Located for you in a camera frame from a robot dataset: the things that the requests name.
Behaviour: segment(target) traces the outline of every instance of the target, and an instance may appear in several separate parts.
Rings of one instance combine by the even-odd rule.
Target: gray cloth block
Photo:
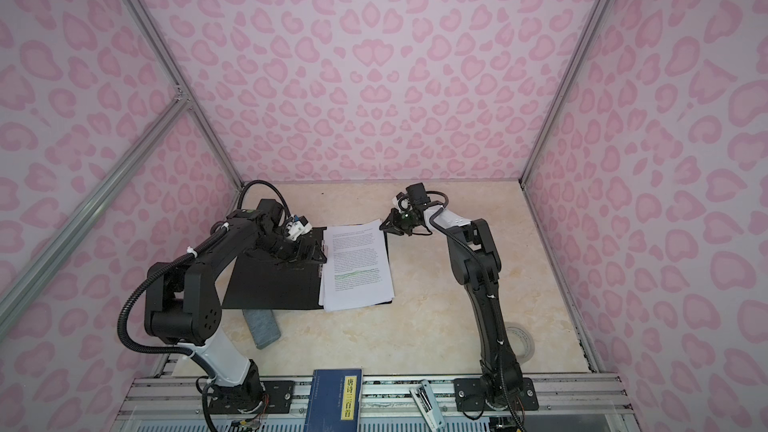
[[[257,349],[263,349],[280,338],[280,328],[271,310],[245,309],[243,317]]]

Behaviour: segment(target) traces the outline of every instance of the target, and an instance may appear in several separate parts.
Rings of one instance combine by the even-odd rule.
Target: beige marble surface
[[[391,198],[411,182],[280,185],[292,213],[317,226],[370,222],[389,213]],[[500,299],[506,322],[533,335],[535,353],[524,373],[585,372],[568,312],[516,182],[428,182],[445,192],[449,208],[484,218],[502,259]],[[245,207],[273,197],[249,190]],[[262,375],[310,375],[316,368],[362,367],[366,374],[479,373],[480,342],[472,306],[451,273],[446,238],[389,235],[392,304],[342,312],[275,311],[282,338],[257,350],[241,311],[224,311],[222,327]],[[231,266],[216,286],[224,296]],[[175,376],[198,376],[180,360]]]

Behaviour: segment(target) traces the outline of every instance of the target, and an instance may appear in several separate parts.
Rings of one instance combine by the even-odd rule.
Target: book cover
[[[304,432],[357,432],[362,369],[317,369]]]

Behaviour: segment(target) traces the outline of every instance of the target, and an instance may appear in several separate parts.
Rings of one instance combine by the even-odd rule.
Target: pink patterned wall
[[[593,0],[146,0],[245,176],[515,178]]]
[[[182,117],[0,344],[0,429],[108,428],[131,381],[157,360],[118,341],[123,301],[150,265],[202,242],[232,197],[205,140]],[[129,331],[150,343],[143,305]]]
[[[168,104],[120,0],[0,0],[0,296]]]
[[[768,0],[617,0],[532,197],[644,430],[768,428]]]

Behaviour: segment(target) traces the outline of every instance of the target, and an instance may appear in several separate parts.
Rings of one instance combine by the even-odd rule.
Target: clipboard
[[[307,233],[322,242],[325,227]],[[384,234],[389,259],[389,243]],[[311,311],[322,309],[320,265],[295,264],[272,258],[267,252],[251,250],[237,256],[221,308]]]

